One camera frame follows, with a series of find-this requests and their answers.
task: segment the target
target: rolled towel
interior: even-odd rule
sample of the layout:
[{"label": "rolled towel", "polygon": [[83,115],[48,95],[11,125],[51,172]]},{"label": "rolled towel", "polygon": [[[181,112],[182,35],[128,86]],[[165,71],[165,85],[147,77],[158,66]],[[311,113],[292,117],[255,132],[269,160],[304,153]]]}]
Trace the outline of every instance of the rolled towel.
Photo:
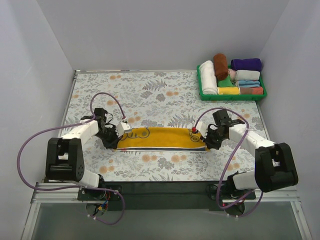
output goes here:
[{"label": "rolled towel", "polygon": [[262,95],[264,89],[262,86],[259,87],[239,87],[240,95]]},{"label": "rolled towel", "polygon": [[228,75],[225,80],[218,81],[218,87],[219,88],[227,88],[227,87],[232,88],[232,87],[234,87],[234,85],[232,84],[232,82],[230,80],[230,75]]},{"label": "rolled towel", "polygon": [[262,70],[262,63],[259,58],[249,58],[249,59],[233,59],[231,61],[231,68],[233,70],[250,70],[258,71]]},{"label": "rolled towel", "polygon": [[260,82],[258,80],[250,80],[250,81],[247,81],[247,80],[240,80],[240,81],[237,81],[236,82],[237,86],[241,87],[241,86],[246,86],[246,85],[259,85],[260,86]]},{"label": "rolled towel", "polygon": [[252,94],[254,95],[261,95],[261,94],[264,94],[264,89],[262,86],[260,87],[253,87],[252,88]]},{"label": "rolled towel", "polygon": [[235,77],[236,77],[236,71],[235,71],[235,70],[233,70],[233,69],[231,69],[231,68],[229,68],[229,69],[228,69],[228,71],[229,71],[229,75],[230,75],[230,79],[231,79],[231,81],[235,80]]},{"label": "rolled towel", "polygon": [[212,61],[208,60],[200,65],[199,70],[201,70],[203,67],[212,67],[213,68],[214,64]]},{"label": "rolled towel", "polygon": [[238,87],[218,87],[219,95],[239,95],[240,90]]},{"label": "rolled towel", "polygon": [[204,62],[200,67],[202,93],[205,95],[217,95],[217,79],[212,61]]},{"label": "rolled towel", "polygon": [[235,72],[235,81],[241,80],[259,80],[260,72],[259,71],[250,71],[250,70],[238,70]]},{"label": "rolled towel", "polygon": [[218,81],[226,79],[229,75],[227,57],[218,53],[213,57],[214,74]]}]

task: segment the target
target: yellow towel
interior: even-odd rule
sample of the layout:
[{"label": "yellow towel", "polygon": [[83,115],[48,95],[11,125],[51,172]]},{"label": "yellow towel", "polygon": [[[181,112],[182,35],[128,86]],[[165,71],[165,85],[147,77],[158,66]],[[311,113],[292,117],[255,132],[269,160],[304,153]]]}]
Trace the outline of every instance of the yellow towel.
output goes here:
[{"label": "yellow towel", "polygon": [[117,149],[126,151],[179,151],[203,152],[206,144],[200,133],[177,127],[141,127],[123,135]]},{"label": "yellow towel", "polygon": [[219,95],[239,95],[240,91],[238,87],[218,87]]}]

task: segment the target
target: brown towel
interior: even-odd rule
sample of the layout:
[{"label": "brown towel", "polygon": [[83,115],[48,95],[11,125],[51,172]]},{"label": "brown towel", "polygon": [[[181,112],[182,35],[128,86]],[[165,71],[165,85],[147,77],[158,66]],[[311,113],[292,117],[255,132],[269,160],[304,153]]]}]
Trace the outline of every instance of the brown towel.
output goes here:
[{"label": "brown towel", "polygon": [[213,65],[216,78],[219,81],[225,80],[229,75],[227,57],[222,53],[214,55]]},{"label": "brown towel", "polygon": [[262,95],[264,94],[264,89],[262,86],[259,87],[239,87],[240,95]]}]

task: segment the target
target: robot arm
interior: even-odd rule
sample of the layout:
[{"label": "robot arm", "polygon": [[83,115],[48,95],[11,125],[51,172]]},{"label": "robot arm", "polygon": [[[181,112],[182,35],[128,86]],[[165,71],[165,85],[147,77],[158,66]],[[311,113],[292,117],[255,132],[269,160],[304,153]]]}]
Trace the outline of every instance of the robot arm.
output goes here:
[{"label": "robot arm", "polygon": [[[247,130],[243,121],[232,120],[226,110],[213,113],[213,118],[216,129],[212,129],[213,124],[203,122],[196,126],[208,148],[218,150],[225,139],[236,143],[241,141]],[[286,143],[277,144],[249,130],[241,146],[254,156],[255,168],[254,171],[230,175],[225,185],[229,193],[249,189],[267,193],[298,183],[295,162]]]},{"label": "robot arm", "polygon": [[70,182],[81,186],[97,188],[100,176],[85,168],[83,146],[93,136],[102,140],[109,149],[116,149],[121,137],[132,128],[127,122],[117,126],[108,123],[108,112],[103,108],[94,110],[93,116],[85,116],[71,132],[62,137],[53,137],[48,141],[45,175],[49,180]]}]

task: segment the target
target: cable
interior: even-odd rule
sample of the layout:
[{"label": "cable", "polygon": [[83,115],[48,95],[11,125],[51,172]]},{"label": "cable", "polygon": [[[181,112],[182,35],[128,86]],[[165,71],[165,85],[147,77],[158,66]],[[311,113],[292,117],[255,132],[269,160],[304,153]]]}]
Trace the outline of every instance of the cable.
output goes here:
[{"label": "cable", "polygon": [[[63,190],[63,189],[73,189],[73,188],[80,188],[81,186],[77,186],[77,185],[74,185],[74,186],[62,186],[62,187],[56,187],[56,188],[40,188],[40,187],[36,187],[36,186],[33,186],[31,185],[26,179],[25,177],[23,176],[22,174],[22,171],[21,171],[21,166],[20,166],[20,159],[21,159],[21,154],[22,154],[22,151],[24,150],[25,146],[32,140],[34,139],[35,137],[41,135],[41,134],[44,134],[44,133],[47,133],[47,132],[50,132],[50,131],[54,131],[54,130],[59,130],[59,129],[64,129],[64,128],[71,128],[71,127],[76,127],[76,126],[80,126],[80,125],[83,125],[83,124],[87,124],[87,123],[90,123],[92,122],[95,118],[96,118],[96,115],[93,111],[93,102],[94,102],[94,99],[98,96],[98,95],[101,95],[101,94],[104,94],[104,95],[108,95],[110,97],[112,97],[116,103],[118,104],[119,108],[120,108],[120,111],[122,113],[122,116],[123,118],[122,119],[125,119],[126,116],[125,116],[125,113],[119,103],[119,101],[114,97],[112,96],[110,93],[107,93],[107,92],[98,92],[97,94],[95,94],[91,101],[90,101],[90,111],[92,113],[92,119],[86,121],[86,122],[81,122],[81,123],[74,123],[74,124],[70,124],[70,125],[65,125],[65,126],[57,126],[57,127],[52,127],[52,128],[48,128],[46,130],[42,130],[42,131],[39,131],[37,133],[35,133],[34,135],[32,135],[31,137],[29,137],[21,146],[21,148],[19,149],[19,152],[18,152],[18,155],[16,157],[16,168],[17,168],[17,171],[18,171],[18,174],[19,174],[19,177],[20,179],[22,180],[22,182],[27,185],[29,188],[33,189],[33,190],[37,190],[37,191],[56,191],[56,190]],[[125,204],[125,200],[124,200],[124,197],[117,191],[115,190],[112,190],[112,189],[108,189],[108,188],[94,188],[94,187],[86,187],[86,189],[92,189],[92,190],[101,190],[101,191],[109,191],[109,192],[112,192],[112,193],[115,193],[117,194],[120,198],[121,198],[121,202],[122,202],[122,212],[120,214],[120,217],[115,221],[115,222],[106,222],[106,221],[103,221],[103,220],[99,220],[97,219],[98,221],[100,222],[103,222],[107,225],[114,225],[116,223],[118,223],[121,218],[123,217],[124,213],[125,213],[125,207],[126,207],[126,204]]]},{"label": "cable", "polygon": [[108,114],[110,114],[112,118],[108,122],[106,122],[105,125],[110,124],[110,122],[114,119],[114,116],[110,112],[108,112]]},{"label": "cable", "polygon": [[[233,218],[243,218],[243,217],[246,217],[248,215],[250,215],[254,210],[256,210],[256,208],[258,207],[258,205],[260,204],[261,202],[261,199],[263,197],[264,193],[261,192],[261,195],[259,197],[259,200],[256,202],[256,204],[254,205],[253,208],[251,208],[248,212],[242,214],[242,215],[230,215],[229,213],[227,214],[227,216],[231,216]],[[205,211],[205,213],[207,214],[214,214],[214,215],[219,215],[219,216],[225,216],[225,214],[222,214],[222,213],[219,213],[219,212],[214,212],[214,211]]]},{"label": "cable", "polygon": [[[245,132],[244,132],[241,140],[240,140],[239,143],[236,145],[236,147],[235,147],[234,150],[232,151],[232,153],[231,153],[228,161],[226,162],[226,165],[224,166],[224,169],[223,169],[223,171],[222,171],[222,174],[221,174],[221,177],[220,177],[220,180],[219,180],[219,183],[218,183],[218,187],[217,187],[217,191],[216,191],[216,197],[215,197],[215,198],[216,198],[216,204],[219,206],[220,209],[225,210],[225,209],[228,209],[228,208],[232,207],[233,205],[239,203],[240,201],[244,200],[248,195],[250,195],[251,193],[254,192],[254,190],[248,191],[246,194],[244,194],[243,196],[241,196],[240,198],[238,198],[238,199],[235,200],[234,202],[228,204],[227,206],[220,206],[220,204],[219,204],[220,190],[221,190],[221,186],[222,186],[222,181],[223,181],[223,179],[224,179],[224,176],[225,176],[225,174],[226,174],[227,168],[228,168],[228,166],[230,165],[230,162],[231,162],[232,158],[233,158],[234,155],[236,154],[237,150],[239,149],[239,147],[241,146],[241,144],[243,143],[243,141],[245,140],[245,138],[246,138],[246,136],[247,136],[247,134],[248,134],[248,132],[249,132],[249,122],[248,122],[243,116],[241,116],[240,114],[238,114],[237,112],[235,112],[235,111],[233,111],[233,110],[227,109],[227,108],[225,108],[225,107],[214,107],[214,108],[210,108],[209,110],[206,110],[205,112],[203,112],[203,113],[199,116],[199,118],[196,120],[195,125],[194,125],[193,128],[195,129],[195,128],[197,127],[198,122],[200,121],[200,119],[201,119],[206,113],[208,113],[208,112],[210,112],[210,111],[213,111],[213,110],[227,110],[227,111],[229,111],[229,112],[237,115],[239,118],[241,118],[241,119],[245,122],[246,128],[247,128],[247,129],[245,130]],[[262,197],[263,197],[263,192],[261,192],[261,196],[260,196],[258,202],[256,203],[256,205],[255,205],[249,212],[241,215],[241,217],[247,216],[247,215],[249,215],[250,213],[252,213],[252,212],[257,208],[257,206],[260,204],[260,201],[261,201]]]},{"label": "cable", "polygon": [[240,202],[240,204],[243,204],[243,203],[245,202],[245,200],[246,200],[245,198],[244,198],[244,199],[242,199],[242,202]]}]

